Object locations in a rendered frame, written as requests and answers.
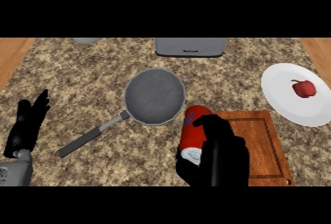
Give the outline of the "red can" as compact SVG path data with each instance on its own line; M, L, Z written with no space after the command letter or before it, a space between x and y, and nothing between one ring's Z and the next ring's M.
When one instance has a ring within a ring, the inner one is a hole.
M212 112L202 105L192 105L184 111L184 119L180 132L180 157L195 165L200 163L202 143L206 140L202 126L195 127L193 121Z

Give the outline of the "white plate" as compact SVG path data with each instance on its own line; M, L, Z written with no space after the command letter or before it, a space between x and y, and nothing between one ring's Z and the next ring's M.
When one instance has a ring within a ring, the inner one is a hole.
M292 88L294 80L310 81L316 94L301 98ZM331 88L317 75L292 63L276 63L263 70L263 96L279 115L307 127L331 122Z

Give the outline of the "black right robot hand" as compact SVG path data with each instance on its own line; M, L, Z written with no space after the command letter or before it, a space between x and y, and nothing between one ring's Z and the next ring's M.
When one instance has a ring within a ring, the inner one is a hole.
M206 140L200 147L200 163L193 164L175 155L175 172L192 187L246 187L249 152L243 138L233 134L227 120L215 114L202 115L193 122L202 126Z

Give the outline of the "grey appliance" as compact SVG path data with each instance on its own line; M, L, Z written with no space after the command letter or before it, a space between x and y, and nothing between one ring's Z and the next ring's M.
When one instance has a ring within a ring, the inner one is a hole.
M220 57L227 38L155 38L155 53L168 57Z

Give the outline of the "pale grey round object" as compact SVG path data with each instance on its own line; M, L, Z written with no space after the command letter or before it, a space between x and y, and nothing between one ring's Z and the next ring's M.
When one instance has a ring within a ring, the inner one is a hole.
M91 44L101 40L101 38L72 38L72 40L79 44Z

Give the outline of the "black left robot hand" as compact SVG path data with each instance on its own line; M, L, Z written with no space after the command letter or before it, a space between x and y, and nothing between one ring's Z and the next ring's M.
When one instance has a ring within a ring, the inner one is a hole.
M33 150L39 127L50 109L47 104L47 90L41 92L33 103L29 100L17 102L14 125L4 144L5 158L17 158L20 150Z

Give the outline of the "red bell pepper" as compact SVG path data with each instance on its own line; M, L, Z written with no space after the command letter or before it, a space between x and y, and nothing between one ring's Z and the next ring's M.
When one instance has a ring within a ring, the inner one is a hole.
M308 98L316 95L316 86L308 80L294 80L292 89L301 98Z

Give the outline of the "grey frying pan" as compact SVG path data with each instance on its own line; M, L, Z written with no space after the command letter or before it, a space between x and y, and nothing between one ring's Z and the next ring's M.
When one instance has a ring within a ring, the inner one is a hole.
M184 99L184 86L174 72L164 68L149 68L140 71L125 86L125 109L119 115L63 146L56 154L63 158L100 135L107 127L128 117L143 125L161 126L181 112Z

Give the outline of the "brown wooden cutting board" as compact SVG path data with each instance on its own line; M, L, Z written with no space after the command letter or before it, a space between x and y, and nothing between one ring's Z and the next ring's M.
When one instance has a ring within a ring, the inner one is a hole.
M229 121L233 134L245 140L251 162L248 186L294 186L268 111L223 111L217 115Z

